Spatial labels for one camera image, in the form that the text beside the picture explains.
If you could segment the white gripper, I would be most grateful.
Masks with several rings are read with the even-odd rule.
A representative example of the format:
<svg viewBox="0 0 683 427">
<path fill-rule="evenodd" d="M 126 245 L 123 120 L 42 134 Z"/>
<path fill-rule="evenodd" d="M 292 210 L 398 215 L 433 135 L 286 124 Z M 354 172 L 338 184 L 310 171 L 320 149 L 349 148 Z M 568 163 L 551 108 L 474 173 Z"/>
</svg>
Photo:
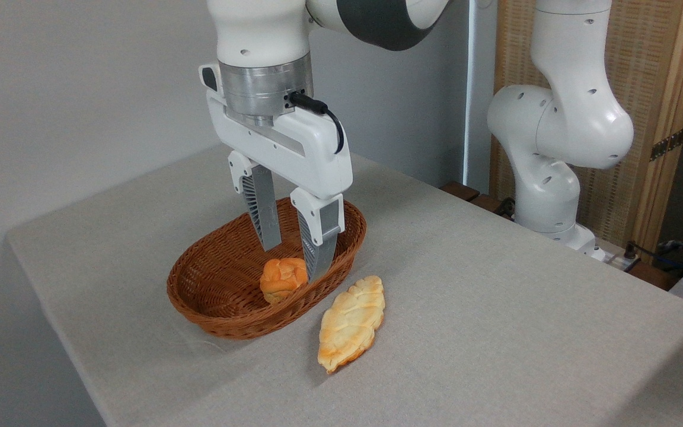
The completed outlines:
<svg viewBox="0 0 683 427">
<path fill-rule="evenodd" d="M 336 125 L 306 109 L 291 109 L 272 125 L 256 125 L 228 108 L 218 65 L 200 66 L 199 72 L 217 136 L 234 149 L 228 162 L 235 191 L 243 195 L 265 251 L 282 242 L 272 172 L 298 186 L 291 200 L 298 213 L 308 282 L 314 283 L 333 262 L 345 227 L 341 193 L 353 180 L 349 149 L 337 152 Z"/>
</svg>

